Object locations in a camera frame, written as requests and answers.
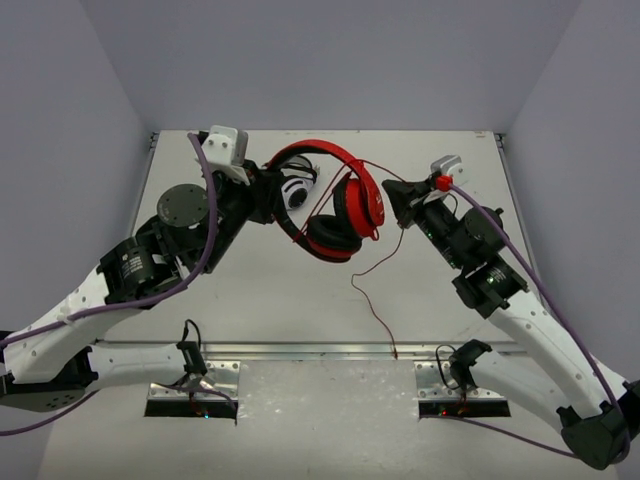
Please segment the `red black headphones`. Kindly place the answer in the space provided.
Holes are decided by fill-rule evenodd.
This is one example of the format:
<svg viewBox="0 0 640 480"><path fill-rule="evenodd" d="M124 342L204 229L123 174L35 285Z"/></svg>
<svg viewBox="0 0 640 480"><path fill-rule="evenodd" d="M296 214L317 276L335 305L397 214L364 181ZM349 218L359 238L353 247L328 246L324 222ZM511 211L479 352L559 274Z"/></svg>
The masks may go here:
<svg viewBox="0 0 640 480"><path fill-rule="evenodd" d="M320 139L294 142L265 165L268 172L280 170L298 155L330 155L349 168L332 190L332 214L315 214L300 230L291 220L284 202L274 204L273 217L284 233L311 256L329 263L345 263L362 247L362 240L378 239L385 211L380 189L364 162L341 146Z"/></svg>

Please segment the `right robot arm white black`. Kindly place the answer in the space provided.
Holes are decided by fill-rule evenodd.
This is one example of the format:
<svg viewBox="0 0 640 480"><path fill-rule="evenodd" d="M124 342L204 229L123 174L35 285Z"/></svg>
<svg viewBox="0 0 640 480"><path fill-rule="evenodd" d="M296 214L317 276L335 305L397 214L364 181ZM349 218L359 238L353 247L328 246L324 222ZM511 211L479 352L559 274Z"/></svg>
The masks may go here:
<svg viewBox="0 0 640 480"><path fill-rule="evenodd" d="M484 388L545 421L572 457L604 470L623 461L639 434L639 384L600 362L555 310L538 279L521 276L500 255L514 246L501 212L480 206L448 176L382 187L402 229L417 226L458 271L456 293L469 309L521 346L542 375L513 364L487 343L470 340L448 358L463 394Z"/></svg>

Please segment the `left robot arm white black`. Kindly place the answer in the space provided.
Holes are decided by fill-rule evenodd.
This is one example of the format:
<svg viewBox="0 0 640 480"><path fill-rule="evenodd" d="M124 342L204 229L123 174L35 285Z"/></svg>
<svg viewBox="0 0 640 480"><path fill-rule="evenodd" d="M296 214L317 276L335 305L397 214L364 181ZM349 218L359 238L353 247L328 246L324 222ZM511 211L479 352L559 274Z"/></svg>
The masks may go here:
<svg viewBox="0 0 640 480"><path fill-rule="evenodd" d="M221 171L165 191L156 213L106 253L79 287L22 331L1 335L1 403L53 412L99 390L156 383L185 391L208 369L199 341L110 347L104 334L210 274L247 221L270 223L283 176L248 161L248 183Z"/></svg>

